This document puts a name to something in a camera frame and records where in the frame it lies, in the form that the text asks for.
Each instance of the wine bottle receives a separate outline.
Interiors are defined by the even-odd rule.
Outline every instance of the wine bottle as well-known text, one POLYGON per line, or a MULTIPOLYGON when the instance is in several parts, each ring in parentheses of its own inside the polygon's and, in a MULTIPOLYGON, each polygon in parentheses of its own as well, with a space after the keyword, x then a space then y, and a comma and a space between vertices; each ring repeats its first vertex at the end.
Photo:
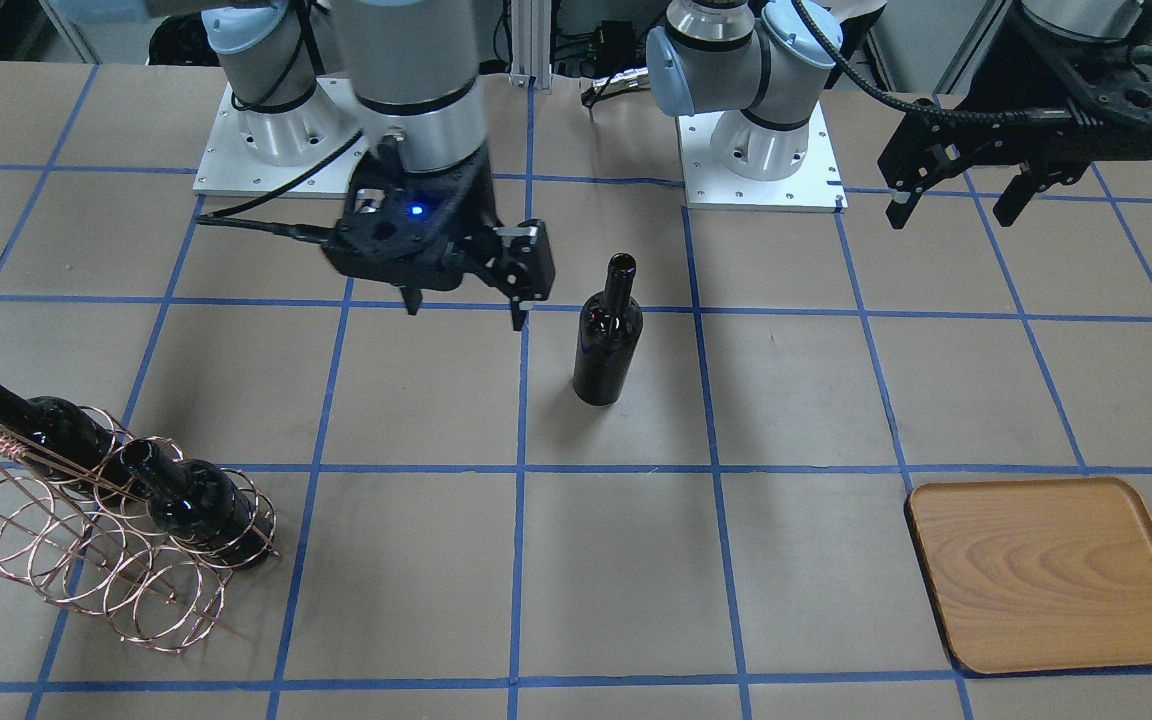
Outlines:
POLYGON ((613 255, 607 286, 581 308, 573 387, 591 406, 613 404, 626 387, 634 348, 643 334, 643 309, 630 296, 636 272, 630 255, 613 255))
MULTIPOLYGON (((65 457, 79 468, 96 470, 106 455, 114 450, 114 434, 84 414, 81 407, 63 397, 21 397, 0 384, 0 425, 13 433, 36 442, 55 455, 65 457)), ((32 469, 50 483, 63 484, 79 495, 91 498, 94 486, 88 478, 69 471, 29 462, 32 469)), ((137 488, 129 487, 131 478, 115 462, 101 468, 100 477, 114 486, 136 495, 137 488)))
POLYGON ((270 554, 270 518, 211 462, 174 460, 151 439, 127 444, 118 461, 147 488, 150 518, 182 546, 236 570, 270 554))

